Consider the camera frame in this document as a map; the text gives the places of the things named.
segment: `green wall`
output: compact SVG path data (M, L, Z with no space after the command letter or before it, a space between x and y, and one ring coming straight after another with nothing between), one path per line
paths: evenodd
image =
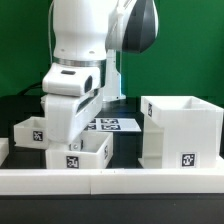
M47 0L0 0L0 96L17 94L49 68Z
M123 54L125 93L195 95L224 104L224 1L156 3L156 42L142 55Z
M49 2L0 0L0 96L16 94L47 72ZM122 54L125 94L195 95L224 105L224 1L156 4L154 45L141 55Z

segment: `black cable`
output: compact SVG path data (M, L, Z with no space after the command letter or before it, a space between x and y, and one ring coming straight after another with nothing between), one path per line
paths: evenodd
M27 88L23 89L22 91L18 92L17 95L18 96L23 96L25 95L28 91L32 90L32 89L38 89L38 88L41 88L42 87L42 81L41 82L37 82L37 83L34 83L30 86L28 86Z

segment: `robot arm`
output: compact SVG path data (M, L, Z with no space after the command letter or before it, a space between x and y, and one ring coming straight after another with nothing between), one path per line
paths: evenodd
M144 51L158 19L153 0L54 0L53 27L55 62L43 80L47 135L71 144L101 110L106 51Z

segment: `black surface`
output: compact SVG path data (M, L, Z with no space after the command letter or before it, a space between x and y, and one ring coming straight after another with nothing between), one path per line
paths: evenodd
M11 125L31 115L43 115L39 102L38 97L0 98L0 137L9 135L12 139ZM113 117L136 118L139 125L143 125L139 99L128 99L125 104L102 111L98 117L106 118L108 113ZM142 135L115 135L118 140L111 167L138 166L135 157L141 153ZM8 165L22 167L23 162L31 160L36 164L34 168L43 166L42 154L36 153L12 147L11 154L18 158L15 164L11 164L11 158ZM29 168L31 162L25 162L25 167ZM0 196L0 222L3 224L222 224L223 220L224 194Z

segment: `white box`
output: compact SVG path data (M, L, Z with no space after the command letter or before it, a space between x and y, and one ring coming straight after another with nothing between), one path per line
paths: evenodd
M113 156L113 134L84 131L81 139L81 151L71 151L67 145L52 142L46 150L47 169L106 168Z
M0 166L9 154L8 138L0 138Z
M42 117L31 117L14 126L16 146L47 149L49 140L46 135L46 120Z
M214 168L223 109L196 97L144 96L144 168Z

